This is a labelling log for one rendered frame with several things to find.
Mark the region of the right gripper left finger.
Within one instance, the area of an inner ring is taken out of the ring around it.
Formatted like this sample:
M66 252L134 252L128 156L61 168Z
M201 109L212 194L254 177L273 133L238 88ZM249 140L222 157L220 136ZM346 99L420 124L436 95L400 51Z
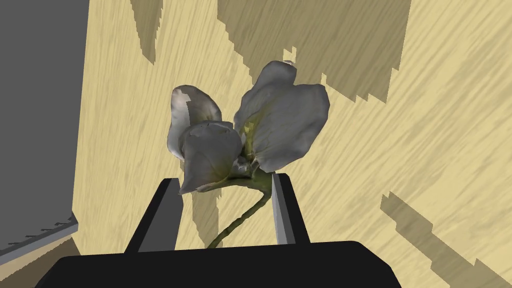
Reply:
M125 253L173 251L176 248L184 202L177 178L165 178L158 186Z

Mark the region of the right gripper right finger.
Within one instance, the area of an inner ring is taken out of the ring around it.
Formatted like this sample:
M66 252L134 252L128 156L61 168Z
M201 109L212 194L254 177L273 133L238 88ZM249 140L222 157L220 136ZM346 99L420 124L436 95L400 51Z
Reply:
M287 174L272 174L271 201L277 244L310 244L296 193Z

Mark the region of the white flower with green stem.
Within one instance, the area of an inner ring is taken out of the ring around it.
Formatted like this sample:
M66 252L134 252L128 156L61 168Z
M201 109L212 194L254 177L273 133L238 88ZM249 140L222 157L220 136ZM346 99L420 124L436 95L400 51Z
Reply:
M224 121L216 102L183 84L170 97L168 150L183 165L180 194L230 186L262 193L261 199L210 242L216 248L271 199L273 175L303 158L324 128L330 101L322 84L295 84L290 61L266 64L241 98L233 122Z

